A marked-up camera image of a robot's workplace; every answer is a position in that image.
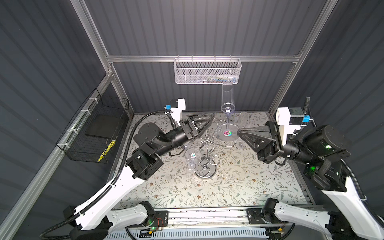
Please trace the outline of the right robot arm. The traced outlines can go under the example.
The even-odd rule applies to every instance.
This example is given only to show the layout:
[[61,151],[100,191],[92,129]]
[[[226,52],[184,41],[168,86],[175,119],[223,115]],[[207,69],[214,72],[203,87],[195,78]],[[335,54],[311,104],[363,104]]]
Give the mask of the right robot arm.
[[346,163],[351,141],[331,125],[323,125],[283,142],[279,126],[268,121],[262,127],[241,128],[238,136],[258,159],[269,164],[278,157],[303,164],[304,175],[337,207],[320,212],[268,198],[261,210],[266,223],[298,224],[334,240],[381,240],[384,220],[370,207],[352,169]]

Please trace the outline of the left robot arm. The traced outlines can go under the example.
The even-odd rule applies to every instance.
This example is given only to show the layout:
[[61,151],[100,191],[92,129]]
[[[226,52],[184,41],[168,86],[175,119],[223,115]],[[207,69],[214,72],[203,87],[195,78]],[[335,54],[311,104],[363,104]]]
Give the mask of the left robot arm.
[[155,123],[143,123],[140,119],[129,137],[129,141],[135,141],[138,148],[130,157],[125,152],[115,177],[88,201],[73,209],[74,219],[69,223],[74,228],[68,238],[103,240],[108,234],[126,227],[150,226],[156,212],[149,202],[122,210],[114,210],[114,206],[163,166],[161,156],[200,138],[214,118],[214,114],[188,115],[180,126],[174,126],[167,133]]

